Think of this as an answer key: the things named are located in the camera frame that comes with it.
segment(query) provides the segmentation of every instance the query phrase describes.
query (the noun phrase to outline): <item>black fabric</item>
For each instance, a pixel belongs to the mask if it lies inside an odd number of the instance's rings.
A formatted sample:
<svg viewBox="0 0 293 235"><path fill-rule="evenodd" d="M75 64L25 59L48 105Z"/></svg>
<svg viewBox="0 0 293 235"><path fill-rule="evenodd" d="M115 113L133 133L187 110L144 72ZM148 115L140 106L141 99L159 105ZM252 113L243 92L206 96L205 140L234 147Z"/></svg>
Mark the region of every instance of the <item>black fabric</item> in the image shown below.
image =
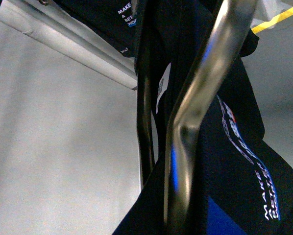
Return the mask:
<svg viewBox="0 0 293 235"><path fill-rule="evenodd" d="M226 136L217 98L204 118L197 146L197 156L203 156L205 162L204 175L208 177L208 195L248 235L289 235L288 232L293 231L293 170L257 134L250 131L238 116L236 121L245 143L263 162L273 179L281 221L271 219L269 213L267 217L270 220L266 219L263 191L255 171L264 179L263 174L255 160L252 159L255 164L251 164ZM164 166L165 161L161 154L137 202L114 235L163 234ZM196 172L202 172L202 169L197 167ZM192 234L204 234L200 231L201 226L202 220L197 220Z"/></svg>
<svg viewBox="0 0 293 235"><path fill-rule="evenodd" d="M134 56L136 19L130 0L54 0L125 57Z"/></svg>
<svg viewBox="0 0 293 235"><path fill-rule="evenodd" d="M151 31L156 32L155 37L160 38L154 40L161 42L161 48L164 48L165 63L171 62L165 100L160 101L160 112L155 115L157 128L165 133L172 107L211 26L212 14L195 0L150 0L149 3L146 7L146 2L140 2L138 23L143 22L148 30L152 28ZM138 32L144 29L138 25ZM160 76L156 76L153 81L152 95L157 96L159 79ZM154 110L155 98L152 100ZM293 234L293 169L262 140L263 135L261 115L238 57L201 125L195 169L197 203L193 205L197 214L192 234L205 234L202 229L208 222L204 215L208 207L207 196L248 235ZM137 202L114 235L163 234L163 149Z"/></svg>

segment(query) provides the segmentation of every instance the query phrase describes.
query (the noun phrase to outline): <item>yellow tape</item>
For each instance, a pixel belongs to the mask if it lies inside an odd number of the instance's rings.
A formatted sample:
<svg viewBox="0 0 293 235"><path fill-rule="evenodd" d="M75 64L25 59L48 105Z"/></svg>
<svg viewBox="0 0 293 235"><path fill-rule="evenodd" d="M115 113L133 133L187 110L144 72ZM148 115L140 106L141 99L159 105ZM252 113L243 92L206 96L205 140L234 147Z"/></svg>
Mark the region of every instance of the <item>yellow tape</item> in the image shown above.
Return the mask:
<svg viewBox="0 0 293 235"><path fill-rule="evenodd" d="M290 8L287 11L284 11L283 13L280 13L279 15L273 17L273 19L269 22L263 22L259 24L258 26L255 26L252 28L253 33L261 32L264 29L267 29L269 27L272 27L273 25L277 24L278 22L283 21L284 19L287 19L288 17L293 16L293 7Z"/></svg>

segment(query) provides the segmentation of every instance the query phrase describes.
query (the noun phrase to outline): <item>metal rail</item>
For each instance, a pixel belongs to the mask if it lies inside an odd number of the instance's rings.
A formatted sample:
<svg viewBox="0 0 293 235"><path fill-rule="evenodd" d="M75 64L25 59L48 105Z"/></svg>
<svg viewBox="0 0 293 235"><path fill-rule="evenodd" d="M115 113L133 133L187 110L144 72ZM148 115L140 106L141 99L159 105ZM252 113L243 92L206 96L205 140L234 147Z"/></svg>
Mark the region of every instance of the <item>metal rail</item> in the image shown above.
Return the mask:
<svg viewBox="0 0 293 235"><path fill-rule="evenodd" d="M201 122L245 40L257 0L224 0L201 53L196 56L167 131L165 231L188 234L193 211L195 147Z"/></svg>

